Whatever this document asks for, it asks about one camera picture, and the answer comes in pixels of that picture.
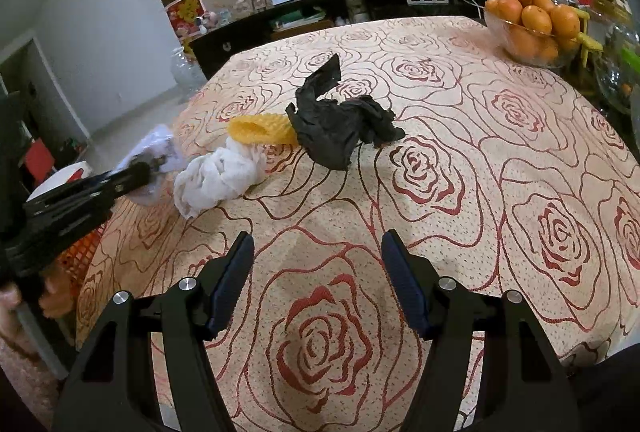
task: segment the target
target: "tablecloth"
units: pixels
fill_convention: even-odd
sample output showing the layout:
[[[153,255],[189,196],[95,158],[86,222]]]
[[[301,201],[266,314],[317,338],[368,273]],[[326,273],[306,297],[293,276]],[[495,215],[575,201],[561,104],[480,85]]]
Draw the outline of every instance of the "tablecloth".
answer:
[[[406,138],[358,146],[347,172],[268,147],[267,180],[190,221],[170,183],[155,207],[121,203],[82,289],[80,339],[116,291],[162,293],[247,231],[255,266],[207,345],[238,430],[392,430],[429,349],[380,259],[383,232],[396,229],[441,275],[491,295],[522,291],[565,363],[602,358],[638,316],[640,168],[570,85],[512,62],[474,21],[377,21],[237,54],[175,120],[181,148],[223,145],[236,115],[283,113],[334,53],[343,79],[328,96],[372,95]],[[161,337],[153,343],[170,403]],[[477,335],[459,425],[481,359]]]

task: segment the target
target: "human hand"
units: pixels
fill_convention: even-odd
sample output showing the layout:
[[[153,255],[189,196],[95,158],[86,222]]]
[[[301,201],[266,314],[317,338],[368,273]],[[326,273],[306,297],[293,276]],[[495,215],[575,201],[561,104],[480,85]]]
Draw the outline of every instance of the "human hand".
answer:
[[[42,272],[44,293],[38,300],[42,312],[47,318],[60,318],[73,309],[71,281],[68,274],[53,264]],[[22,295],[13,282],[0,287],[0,336],[9,345],[21,349],[27,354],[36,351],[20,325],[15,309],[22,303]]]

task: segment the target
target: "yellow cloth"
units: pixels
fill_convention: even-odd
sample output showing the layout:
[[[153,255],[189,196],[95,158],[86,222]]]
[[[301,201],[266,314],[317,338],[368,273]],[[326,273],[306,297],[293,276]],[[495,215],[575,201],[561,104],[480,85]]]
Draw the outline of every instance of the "yellow cloth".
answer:
[[[226,132],[235,141],[251,145],[266,143],[271,145],[297,145],[298,137],[286,115],[265,113],[262,115],[241,115],[229,120]]]

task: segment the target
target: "tv stand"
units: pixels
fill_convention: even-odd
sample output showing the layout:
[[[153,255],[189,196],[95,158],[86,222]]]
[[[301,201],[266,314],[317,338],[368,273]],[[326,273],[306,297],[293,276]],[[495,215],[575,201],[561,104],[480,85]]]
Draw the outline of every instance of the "tv stand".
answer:
[[[369,19],[397,19],[425,16],[466,16],[478,18],[478,9],[462,0],[363,0]],[[191,47],[207,78],[222,68],[229,58],[273,40],[270,21],[296,10],[311,14],[318,6],[327,19],[349,19],[347,0],[294,0],[246,18],[233,21],[193,40]]]

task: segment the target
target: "metal bolt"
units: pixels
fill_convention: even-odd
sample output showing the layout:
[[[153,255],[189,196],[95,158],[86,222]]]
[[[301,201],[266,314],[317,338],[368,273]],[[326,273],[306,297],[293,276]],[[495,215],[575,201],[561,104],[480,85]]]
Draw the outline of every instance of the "metal bolt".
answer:
[[[509,302],[513,302],[514,304],[519,304],[520,302],[522,302],[522,294],[519,291],[510,289],[507,292],[507,300],[509,300]]]
[[[197,283],[198,281],[196,281],[193,277],[185,277],[184,279],[181,279],[180,282],[178,282],[178,287],[182,291],[188,291],[195,288]]]
[[[113,301],[116,304],[122,304],[123,302],[126,302],[127,300],[129,300],[129,293],[127,293],[126,291],[118,291],[113,296]]]
[[[458,284],[451,277],[443,277],[438,281],[438,286],[447,291],[452,291]]]

